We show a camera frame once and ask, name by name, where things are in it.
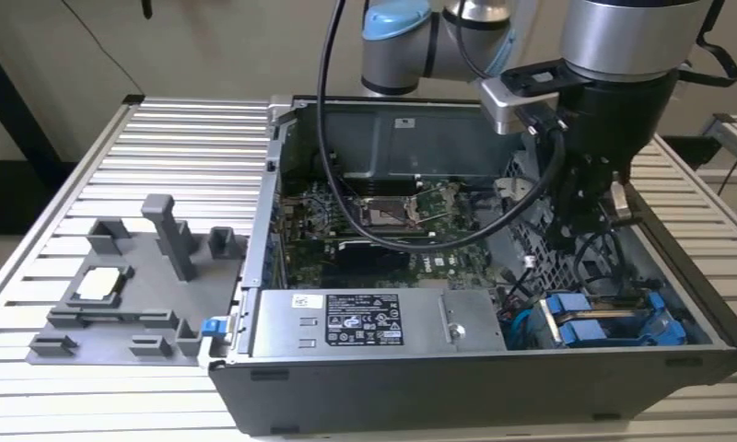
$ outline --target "slotted metal surface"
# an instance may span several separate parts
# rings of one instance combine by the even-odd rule
[[[137,207],[171,192],[193,231],[248,233],[267,103],[149,99],[117,114],[69,186],[0,273],[0,440],[181,440],[239,433],[196,367],[29,366],[28,343],[89,251],[100,215],[149,231]],[[636,158],[636,188],[737,313],[737,219],[660,139]],[[737,442],[737,374],[678,391],[630,424],[339,435],[332,440]]]

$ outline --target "robotic arm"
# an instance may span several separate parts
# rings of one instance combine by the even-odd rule
[[[622,186],[678,81],[719,87],[737,81],[730,54],[704,40],[723,5],[724,0],[572,0],[563,58],[481,82],[481,102],[499,132],[512,126],[519,104],[536,99],[556,106],[568,126],[565,167],[549,190],[556,219],[547,239],[559,249],[572,251],[575,236],[604,228],[599,202],[607,194],[615,222],[631,216]],[[695,42],[716,56],[727,77],[683,69]]]
[[[516,9],[529,3],[517,1]],[[556,110],[567,127],[565,160],[548,189],[556,220],[547,239],[573,252],[579,235],[606,229],[599,202],[607,195],[615,221],[630,215],[622,206],[631,162],[652,139],[678,81],[715,87],[737,81],[730,54],[704,38],[723,5],[724,0],[572,0],[563,58],[500,74],[517,30],[505,0],[455,0],[441,14],[425,0],[379,4],[365,18],[363,84],[373,94],[393,96],[415,91],[420,77],[477,77],[500,134],[525,129],[519,111],[532,103]],[[683,68],[695,43],[714,54],[727,77]],[[537,154],[545,166],[552,150]]]

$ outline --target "small white part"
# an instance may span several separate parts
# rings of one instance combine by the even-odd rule
[[[536,268],[537,259],[535,255],[525,255],[525,269]]]
[[[81,299],[101,301],[115,291],[119,279],[120,269],[116,267],[97,267],[88,270],[76,288],[76,294]]]

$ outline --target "white component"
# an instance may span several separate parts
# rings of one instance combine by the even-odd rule
[[[119,279],[120,269],[116,267],[97,267],[88,270],[76,288],[76,294],[81,299],[101,301],[115,291]]]
[[[532,189],[532,182],[524,178],[500,178],[495,181],[495,188],[503,198],[521,200]]]
[[[305,293],[292,295],[292,308],[321,308],[324,296]]]
[[[535,255],[525,255],[525,269],[535,269],[537,263],[537,258]]]

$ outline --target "wire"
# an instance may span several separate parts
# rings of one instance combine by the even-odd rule
[[[592,235],[590,235],[586,242],[582,244],[582,247],[576,251],[576,257],[573,258],[573,277],[576,278],[576,281],[579,281],[579,284],[588,288],[588,281],[586,281],[586,277],[582,275],[582,272],[579,271],[579,267],[582,266],[582,261],[586,259],[586,253],[588,252],[591,244],[604,235],[603,232],[596,232]]]
[[[123,67],[123,64],[120,64],[120,63],[117,62],[117,60],[115,59],[115,57],[112,56],[112,54],[107,51],[107,48],[103,47],[103,44],[101,44],[101,41],[99,40],[99,37],[96,37],[96,34],[93,33],[92,29],[91,29],[89,26],[87,25],[85,21],[83,20],[83,18],[80,17],[80,15],[76,13],[76,11],[73,10],[73,8],[71,7],[68,0],[60,0],[60,2],[61,2],[63,5],[65,6],[65,8],[71,11],[71,13],[73,14],[73,16],[75,16],[76,19],[79,20],[79,22],[81,23],[83,27],[85,28],[87,33],[89,34],[89,36],[92,37],[93,41],[95,41],[96,44],[99,45],[99,49],[101,49],[103,54],[109,58],[109,60],[112,60],[112,63],[115,63],[115,66],[117,66],[117,68],[120,69],[120,71],[123,71],[123,74],[125,74],[125,76],[128,77],[128,79],[132,81],[133,85],[136,86],[136,89],[139,90],[139,93],[143,94],[143,95],[145,95],[145,91],[144,91],[143,88],[139,86],[139,83],[136,83],[136,80],[133,79],[132,75],[128,73],[128,71],[125,70],[125,68]]]
[[[612,245],[615,246],[615,256],[618,258],[618,266],[614,269],[614,274],[610,275],[598,275],[591,277],[586,280],[586,277],[582,275],[582,272],[579,271],[579,267],[582,266],[582,261],[586,258],[586,253],[588,249],[591,248],[592,244],[599,238],[610,237],[612,239]],[[579,248],[579,251],[576,252],[576,257],[573,258],[573,277],[576,278],[576,281],[579,281],[579,285],[588,288],[588,285],[602,279],[615,279],[618,281],[618,296],[622,296],[623,292],[626,291],[626,275],[628,274],[628,262],[626,261],[626,253],[623,251],[623,246],[620,243],[620,237],[618,236],[618,232],[614,230],[607,230],[606,232],[596,232],[594,233],[586,242],[583,243],[582,247]]]
[[[513,295],[513,293],[516,293],[516,290],[519,290],[519,287],[521,287],[521,284],[525,283],[525,279],[527,279],[527,277],[529,276],[531,273],[532,273],[532,268],[527,268],[523,271],[521,276],[516,280],[516,284],[513,284],[513,287],[511,288],[511,291],[508,292],[508,297],[511,297]]]
[[[456,14],[456,46],[459,47],[459,53],[463,56],[464,62],[467,63],[467,66],[469,67],[469,70],[473,72],[473,74],[479,78],[492,78],[487,72],[479,68],[476,63],[472,61],[472,58],[469,58],[469,54],[467,53],[467,48],[464,46],[464,34],[463,34],[463,24],[464,24],[464,18],[463,18],[463,12],[464,12],[464,5],[467,4],[467,0],[461,0],[459,2],[459,13]]]
[[[552,155],[552,160],[549,165],[543,172],[541,179],[535,184],[525,197],[520,202],[503,214],[492,223],[483,227],[476,232],[472,232],[465,237],[452,240],[451,242],[432,243],[432,244],[407,244],[397,241],[377,237],[373,235],[364,226],[355,220],[353,213],[349,210],[347,200],[344,198],[344,192],[339,186],[339,178],[333,172],[331,165],[331,156],[328,155],[328,138],[325,132],[324,124],[324,96],[325,89],[328,85],[328,71],[331,68],[331,55],[333,53],[333,44],[336,42],[336,34],[339,21],[341,20],[341,13],[344,11],[345,0],[337,0],[336,6],[333,8],[333,16],[331,17],[331,23],[328,25],[328,32],[325,37],[325,42],[321,50],[321,60],[320,60],[320,78],[317,85],[317,141],[320,143],[320,157],[321,157],[321,166],[324,168],[325,177],[328,179],[328,185],[331,186],[331,192],[333,193],[339,208],[344,217],[351,225],[351,228],[373,241],[376,244],[384,246],[388,249],[396,251],[404,251],[408,253],[427,253],[439,250],[456,249],[459,247],[467,246],[473,242],[489,237],[496,233],[503,227],[505,227],[516,217],[529,208],[529,206],[536,202],[536,200],[545,193],[549,184],[555,180],[555,176],[559,174],[563,169],[563,164],[565,162],[565,137],[563,132],[557,129],[551,130],[545,133],[548,142],[553,143],[555,154]]]
[[[732,169],[730,169],[730,173],[727,174],[727,177],[724,177],[724,182],[722,182],[722,187],[718,188],[718,196],[722,196],[722,192],[727,187],[727,183],[730,182],[730,178],[732,177],[732,174],[735,173],[736,169],[737,169],[737,161],[735,161],[735,164],[732,165]]]
[[[364,2],[364,16],[361,17],[360,23],[361,23],[361,29],[367,27],[367,14],[369,13],[369,7],[371,7],[371,0],[365,0]]]

